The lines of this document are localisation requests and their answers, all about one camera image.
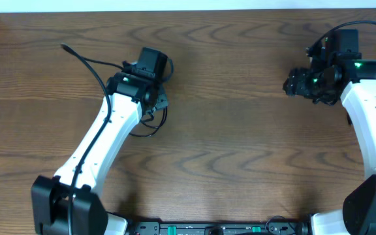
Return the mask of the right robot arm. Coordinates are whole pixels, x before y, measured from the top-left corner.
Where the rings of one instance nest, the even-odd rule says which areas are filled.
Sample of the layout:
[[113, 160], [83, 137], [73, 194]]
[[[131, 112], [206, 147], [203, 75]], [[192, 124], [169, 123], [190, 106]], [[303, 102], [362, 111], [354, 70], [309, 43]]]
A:
[[315, 104], [343, 105], [360, 146], [365, 180], [340, 209], [310, 216], [296, 233], [376, 234], [376, 61], [362, 59], [355, 29], [329, 31], [307, 54], [310, 67], [292, 69], [283, 89]]

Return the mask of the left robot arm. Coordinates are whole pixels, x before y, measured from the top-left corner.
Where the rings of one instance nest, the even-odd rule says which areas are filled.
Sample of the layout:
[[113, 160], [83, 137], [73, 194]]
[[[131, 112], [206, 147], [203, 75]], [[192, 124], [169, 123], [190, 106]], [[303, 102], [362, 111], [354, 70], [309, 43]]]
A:
[[101, 109], [71, 157], [52, 178], [39, 176], [31, 188], [37, 234], [125, 234], [128, 221], [109, 213], [101, 202], [104, 182], [125, 139], [139, 123], [148, 127], [153, 113], [167, 118], [163, 84], [172, 60], [144, 47], [134, 63], [124, 61], [107, 82]]

